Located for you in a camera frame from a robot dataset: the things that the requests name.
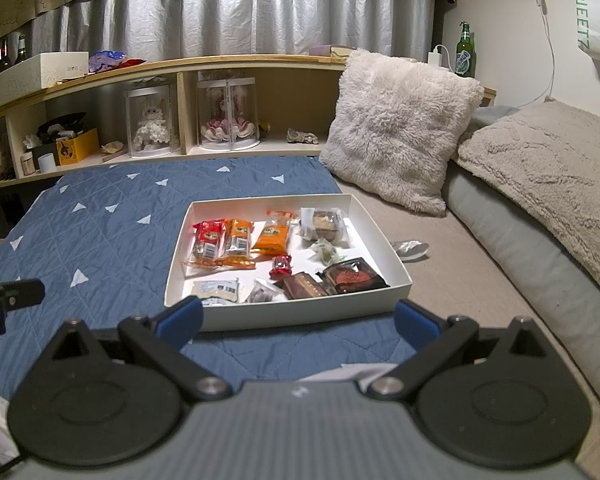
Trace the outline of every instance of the beer label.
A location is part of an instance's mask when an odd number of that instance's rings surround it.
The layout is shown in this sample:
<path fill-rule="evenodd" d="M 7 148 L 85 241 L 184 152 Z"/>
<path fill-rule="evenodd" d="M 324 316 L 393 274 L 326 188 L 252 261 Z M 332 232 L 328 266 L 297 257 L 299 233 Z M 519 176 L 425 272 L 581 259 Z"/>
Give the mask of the beer label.
<path fill-rule="evenodd" d="M 466 50 L 458 52 L 458 55 L 456 56 L 456 73 L 462 75 L 469 72 L 470 61 L 471 54 L 469 54 Z"/>

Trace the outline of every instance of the beer bottle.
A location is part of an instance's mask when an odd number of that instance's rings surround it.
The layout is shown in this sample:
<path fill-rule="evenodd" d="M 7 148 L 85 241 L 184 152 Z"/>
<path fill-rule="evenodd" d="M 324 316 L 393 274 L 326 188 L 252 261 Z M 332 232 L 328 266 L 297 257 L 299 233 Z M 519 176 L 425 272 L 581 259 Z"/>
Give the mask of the beer bottle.
<path fill-rule="evenodd" d="M 7 51 L 7 38 L 2 38 L 2 48 L 0 49 L 0 72 L 4 72 L 11 66 L 11 59 Z"/>
<path fill-rule="evenodd" d="M 24 34 L 21 34 L 18 38 L 18 57 L 16 58 L 16 61 L 13 64 L 17 65 L 21 61 L 27 59 L 27 57 L 27 47 L 24 44 Z"/>
<path fill-rule="evenodd" d="M 469 24 L 462 22 L 462 37 L 456 47 L 456 74 L 460 77 L 475 76 L 475 50 L 471 42 Z"/>

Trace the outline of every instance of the white wall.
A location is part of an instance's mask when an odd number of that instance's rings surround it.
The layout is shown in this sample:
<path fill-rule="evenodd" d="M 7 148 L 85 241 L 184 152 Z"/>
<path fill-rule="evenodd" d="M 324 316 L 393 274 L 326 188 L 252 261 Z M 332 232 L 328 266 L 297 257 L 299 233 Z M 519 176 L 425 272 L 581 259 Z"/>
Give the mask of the white wall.
<path fill-rule="evenodd" d="M 600 62 L 578 49 L 575 0 L 545 1 L 556 61 L 552 95 L 600 116 Z M 452 55 L 462 20 L 475 33 L 476 77 L 497 90 L 496 104 L 519 106 L 546 88 L 551 54 L 536 0 L 458 0 L 444 17 Z"/>

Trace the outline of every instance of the blue gripper pad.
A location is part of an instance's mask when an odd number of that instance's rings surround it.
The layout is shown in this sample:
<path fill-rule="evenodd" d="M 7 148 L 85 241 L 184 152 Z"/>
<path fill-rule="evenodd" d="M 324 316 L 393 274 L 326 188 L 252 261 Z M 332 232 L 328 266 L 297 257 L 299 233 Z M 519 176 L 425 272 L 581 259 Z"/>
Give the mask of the blue gripper pad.
<path fill-rule="evenodd" d="M 394 323 L 396 332 L 417 352 L 440 336 L 446 322 L 413 301 L 400 300 L 394 308 Z"/>
<path fill-rule="evenodd" d="M 180 350 L 196 336 L 203 319 L 202 302 L 197 296 L 189 296 L 154 317 L 154 333 Z"/>

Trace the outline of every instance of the gray curtain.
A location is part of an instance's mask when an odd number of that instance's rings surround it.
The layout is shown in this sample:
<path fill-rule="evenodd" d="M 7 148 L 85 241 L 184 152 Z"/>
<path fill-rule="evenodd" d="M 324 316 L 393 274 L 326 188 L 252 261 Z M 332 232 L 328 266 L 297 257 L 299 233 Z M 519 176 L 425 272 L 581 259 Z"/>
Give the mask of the gray curtain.
<path fill-rule="evenodd" d="M 148 61 L 214 54 L 301 54 L 345 44 L 426 59 L 435 0 L 74 0 L 9 35 L 29 55 L 123 50 Z"/>

